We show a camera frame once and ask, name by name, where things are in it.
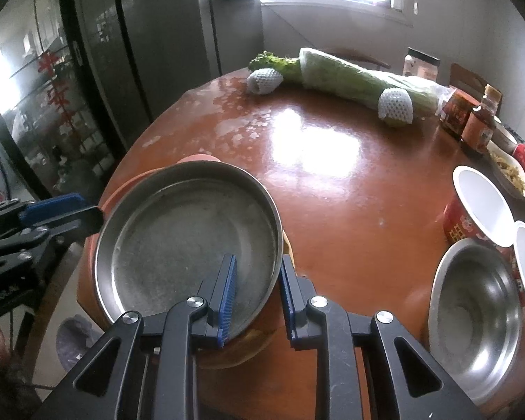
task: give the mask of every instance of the stainless steel bowl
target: stainless steel bowl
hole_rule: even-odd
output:
[[[513,154],[517,146],[515,137],[502,125],[496,122],[496,130],[492,134],[492,141],[508,154]]]
[[[428,318],[430,352],[481,405],[510,369],[521,334],[521,306],[508,263],[466,238],[441,259]]]

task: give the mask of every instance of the sauce bottle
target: sauce bottle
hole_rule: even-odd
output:
[[[461,134],[461,143],[478,153],[486,151],[488,142],[496,129],[494,116],[496,116],[500,99],[502,99],[502,94],[493,86],[486,85],[480,106],[474,107],[469,115]]]

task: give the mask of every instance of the metal pan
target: metal pan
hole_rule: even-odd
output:
[[[237,257],[231,338],[263,308],[280,271],[283,234],[267,190],[244,170],[214,161],[162,169],[132,188],[99,236],[94,278],[108,320],[167,311]]]

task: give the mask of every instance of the silver screw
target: silver screw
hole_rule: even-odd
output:
[[[198,308],[199,306],[202,306],[204,304],[204,300],[202,297],[190,297],[187,300],[187,305],[189,305],[191,308]]]
[[[32,258],[33,258],[33,256],[31,255],[31,253],[29,253],[27,251],[23,251],[23,252],[20,252],[18,254],[18,259],[19,260],[30,260]]]
[[[321,297],[320,295],[313,297],[309,301],[313,306],[315,306],[315,308],[324,308],[328,303],[328,300],[325,297]]]
[[[125,324],[134,324],[138,320],[138,313],[135,313],[134,311],[129,311],[128,313],[124,313],[124,316],[122,318],[122,321]]]
[[[376,314],[376,317],[382,324],[390,324],[393,322],[393,314],[389,311],[379,311],[379,313]]]

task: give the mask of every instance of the white wall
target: white wall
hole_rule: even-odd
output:
[[[481,75],[503,93],[501,119],[525,138],[525,21],[510,0],[490,0]]]
[[[417,0],[418,14],[398,22],[349,8],[263,6],[265,49],[297,56],[301,47],[351,47],[386,61],[401,73],[408,47],[449,66],[477,72],[503,92],[501,118],[525,135],[525,22],[509,0]],[[405,4],[412,7],[412,1]]]

